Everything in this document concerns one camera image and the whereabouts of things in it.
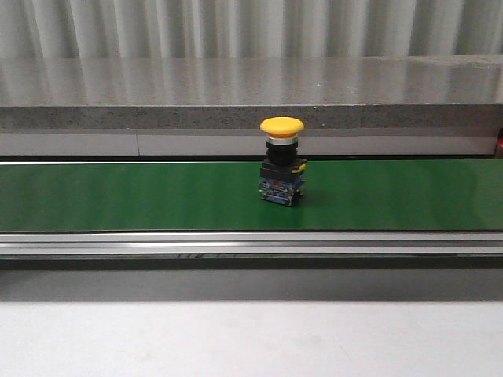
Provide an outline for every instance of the white floor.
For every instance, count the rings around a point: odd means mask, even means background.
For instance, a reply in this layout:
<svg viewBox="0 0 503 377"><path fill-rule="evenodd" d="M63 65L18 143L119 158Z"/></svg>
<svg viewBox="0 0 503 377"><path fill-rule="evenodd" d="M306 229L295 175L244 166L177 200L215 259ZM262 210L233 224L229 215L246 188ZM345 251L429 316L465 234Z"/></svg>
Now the white floor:
<svg viewBox="0 0 503 377"><path fill-rule="evenodd" d="M0 376L501 377L502 295L500 269L4 271Z"/></svg>
<svg viewBox="0 0 503 377"><path fill-rule="evenodd" d="M501 376L503 303L3 302L0 375Z"/></svg>

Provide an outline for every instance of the yellow mushroom button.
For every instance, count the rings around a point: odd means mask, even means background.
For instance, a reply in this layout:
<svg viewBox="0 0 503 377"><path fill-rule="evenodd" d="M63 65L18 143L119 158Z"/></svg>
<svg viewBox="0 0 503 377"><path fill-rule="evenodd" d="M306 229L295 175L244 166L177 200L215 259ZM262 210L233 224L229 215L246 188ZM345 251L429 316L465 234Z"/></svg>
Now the yellow mushroom button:
<svg viewBox="0 0 503 377"><path fill-rule="evenodd" d="M267 132L272 137L294 137L304 129L304 123L300 119L289 116L277 116L268 118L260 124L260 130Z"/></svg>

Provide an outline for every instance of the gray countertop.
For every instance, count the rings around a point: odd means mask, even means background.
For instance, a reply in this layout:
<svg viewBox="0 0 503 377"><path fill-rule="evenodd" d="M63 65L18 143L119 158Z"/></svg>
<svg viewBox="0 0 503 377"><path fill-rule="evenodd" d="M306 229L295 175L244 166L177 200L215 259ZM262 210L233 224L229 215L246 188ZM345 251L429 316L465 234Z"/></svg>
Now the gray countertop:
<svg viewBox="0 0 503 377"><path fill-rule="evenodd" d="M503 124L503 56L0 60L0 130L481 130Z"/></svg>

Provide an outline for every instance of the white corrugated wall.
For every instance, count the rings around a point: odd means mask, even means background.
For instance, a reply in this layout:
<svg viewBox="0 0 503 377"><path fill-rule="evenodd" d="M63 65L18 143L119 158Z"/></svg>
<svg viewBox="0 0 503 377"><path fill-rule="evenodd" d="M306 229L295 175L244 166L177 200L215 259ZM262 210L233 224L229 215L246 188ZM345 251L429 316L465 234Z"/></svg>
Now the white corrugated wall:
<svg viewBox="0 0 503 377"><path fill-rule="evenodd" d="M503 52L503 0L0 0L0 57Z"/></svg>

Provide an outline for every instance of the conveyor belt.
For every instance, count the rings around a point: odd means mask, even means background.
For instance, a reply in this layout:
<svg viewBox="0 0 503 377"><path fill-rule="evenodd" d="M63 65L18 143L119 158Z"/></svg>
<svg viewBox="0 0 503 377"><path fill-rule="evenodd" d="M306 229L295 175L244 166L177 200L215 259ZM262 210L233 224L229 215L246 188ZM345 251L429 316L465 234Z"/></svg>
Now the conveyor belt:
<svg viewBox="0 0 503 377"><path fill-rule="evenodd" d="M258 162L0 166L0 232L503 230L503 161L313 161L297 207Z"/></svg>

